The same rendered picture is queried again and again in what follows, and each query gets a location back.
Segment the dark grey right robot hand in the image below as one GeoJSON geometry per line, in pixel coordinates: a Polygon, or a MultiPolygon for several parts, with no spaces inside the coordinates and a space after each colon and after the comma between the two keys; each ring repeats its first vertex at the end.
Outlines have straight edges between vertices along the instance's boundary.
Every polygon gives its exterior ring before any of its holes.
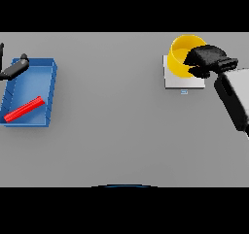
{"type": "Polygon", "coordinates": [[[188,72],[196,78],[207,79],[211,72],[220,75],[234,70],[238,59],[228,57],[222,49],[216,46],[204,45],[192,48],[183,64],[190,66],[188,72]]]}

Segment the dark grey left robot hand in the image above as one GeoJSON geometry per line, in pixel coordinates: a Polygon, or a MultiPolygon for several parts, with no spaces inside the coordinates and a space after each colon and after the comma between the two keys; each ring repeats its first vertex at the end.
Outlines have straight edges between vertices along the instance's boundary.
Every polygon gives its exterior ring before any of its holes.
{"type": "Polygon", "coordinates": [[[0,81],[11,81],[12,79],[19,76],[29,68],[29,59],[26,53],[20,56],[20,59],[15,64],[2,69],[2,58],[3,58],[4,44],[0,44],[0,81]]]}

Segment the yellow bowl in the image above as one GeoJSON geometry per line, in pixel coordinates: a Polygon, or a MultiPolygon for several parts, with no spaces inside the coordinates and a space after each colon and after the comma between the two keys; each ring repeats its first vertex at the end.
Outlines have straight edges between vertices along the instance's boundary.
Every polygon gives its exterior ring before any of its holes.
{"type": "Polygon", "coordinates": [[[167,68],[179,78],[191,78],[190,66],[184,61],[189,51],[199,46],[205,46],[206,42],[196,35],[181,35],[171,44],[167,55],[167,68]]]}

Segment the red beaker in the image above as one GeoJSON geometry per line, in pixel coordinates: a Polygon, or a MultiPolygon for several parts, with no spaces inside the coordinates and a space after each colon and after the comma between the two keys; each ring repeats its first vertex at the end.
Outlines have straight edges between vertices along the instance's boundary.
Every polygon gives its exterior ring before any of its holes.
{"type": "Polygon", "coordinates": [[[6,122],[11,122],[17,118],[20,118],[27,113],[30,113],[36,108],[39,108],[40,106],[44,105],[45,101],[41,96],[37,96],[36,98],[30,100],[29,102],[25,103],[22,106],[19,106],[18,108],[10,111],[9,113],[4,115],[4,120],[6,122]]]}

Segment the pale square measuring scale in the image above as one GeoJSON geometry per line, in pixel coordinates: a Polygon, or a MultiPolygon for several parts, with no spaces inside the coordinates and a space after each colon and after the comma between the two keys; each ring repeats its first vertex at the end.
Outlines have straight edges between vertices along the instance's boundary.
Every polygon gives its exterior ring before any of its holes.
{"type": "Polygon", "coordinates": [[[162,57],[164,87],[166,89],[179,89],[187,94],[189,89],[205,89],[205,80],[199,78],[180,78],[174,75],[167,66],[167,56],[162,57]]]}

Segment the blue tray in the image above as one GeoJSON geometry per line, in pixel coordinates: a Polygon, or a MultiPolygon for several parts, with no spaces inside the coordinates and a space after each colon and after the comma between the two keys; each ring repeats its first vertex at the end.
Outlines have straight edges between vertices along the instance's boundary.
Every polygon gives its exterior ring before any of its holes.
{"type": "Polygon", "coordinates": [[[6,127],[48,127],[51,122],[57,65],[53,58],[30,58],[29,68],[6,81],[0,105],[0,125],[6,127]],[[40,96],[44,104],[11,122],[4,115],[40,96]]]}

